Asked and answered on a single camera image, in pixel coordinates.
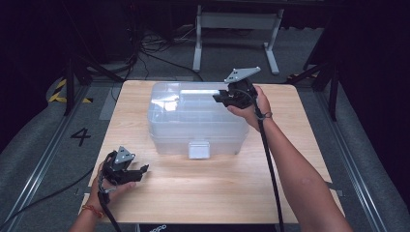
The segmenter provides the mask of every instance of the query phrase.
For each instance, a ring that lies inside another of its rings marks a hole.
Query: metal frame
[[[89,86],[80,86],[78,93],[75,96],[76,102],[81,102],[82,99],[85,98],[88,92]],[[54,159],[57,149],[61,143],[61,139],[63,134],[65,133],[67,127],[69,126],[70,122],[73,120],[73,116],[78,110],[80,104],[73,105],[72,110],[70,113],[63,117],[57,131],[53,134],[51,141],[48,143],[42,157],[40,158],[36,168],[34,169],[33,173],[29,177],[23,191],[21,192],[20,196],[15,202],[15,205],[11,209],[9,215],[6,218],[6,221],[15,213],[23,209],[24,207],[28,206],[33,199],[37,189],[42,182],[46,171],[48,170],[49,166],[51,165],[52,160]],[[19,222],[21,221],[24,212],[16,216],[12,219],[9,224],[4,228],[4,231],[16,231]]]
[[[277,38],[282,15],[283,10],[279,10],[277,14],[202,13],[201,5],[198,5],[196,14],[196,44],[192,69],[196,72],[199,72],[201,69],[202,28],[259,29],[272,31],[271,39],[268,43],[264,43],[264,49],[272,74],[279,74],[273,46]]]
[[[387,228],[381,218],[376,205],[373,202],[371,194],[367,188],[365,180],[359,171],[356,162],[349,150],[349,147],[344,140],[343,134],[338,127],[337,122],[333,121],[332,117],[327,110],[327,100],[323,92],[314,92],[316,99],[319,101],[320,107],[323,113],[326,115],[329,127],[332,130],[333,135],[336,138],[338,148],[341,150],[341,159],[346,168],[346,171],[352,181],[353,188],[355,189],[359,200],[362,204],[362,208],[365,211],[368,222],[371,226],[372,231],[387,231]]]

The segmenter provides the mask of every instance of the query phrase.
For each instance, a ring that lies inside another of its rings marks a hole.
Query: wristband
[[[92,205],[83,205],[81,206],[81,209],[92,211],[98,218],[103,218],[103,212],[96,210]]]
[[[258,117],[258,116],[256,115],[256,118],[257,118],[257,120],[262,121],[262,120],[264,120],[264,119],[266,119],[266,118],[272,118],[272,115],[274,115],[272,112],[267,112],[267,113],[262,114],[262,117]]]

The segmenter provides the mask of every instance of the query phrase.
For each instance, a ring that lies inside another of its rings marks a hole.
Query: plastic storage box
[[[247,122],[212,97],[219,82],[159,82],[148,109],[149,132],[159,154],[206,159],[238,154],[248,135]]]

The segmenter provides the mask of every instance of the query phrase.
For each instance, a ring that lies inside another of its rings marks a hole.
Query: wooden table
[[[277,206],[259,132],[249,129],[238,155],[189,159],[159,155],[148,132],[147,109],[155,81],[124,83],[91,181],[106,155],[119,146],[136,154],[129,169],[150,164],[137,187],[109,208],[118,222],[278,223]],[[290,85],[260,84],[274,118],[296,148],[332,182],[298,93]],[[285,223],[297,223],[278,180]],[[332,191],[340,207],[337,195]]]

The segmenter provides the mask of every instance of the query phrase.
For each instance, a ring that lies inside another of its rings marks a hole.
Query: container latch
[[[190,159],[208,159],[211,154],[211,145],[207,141],[190,142]]]

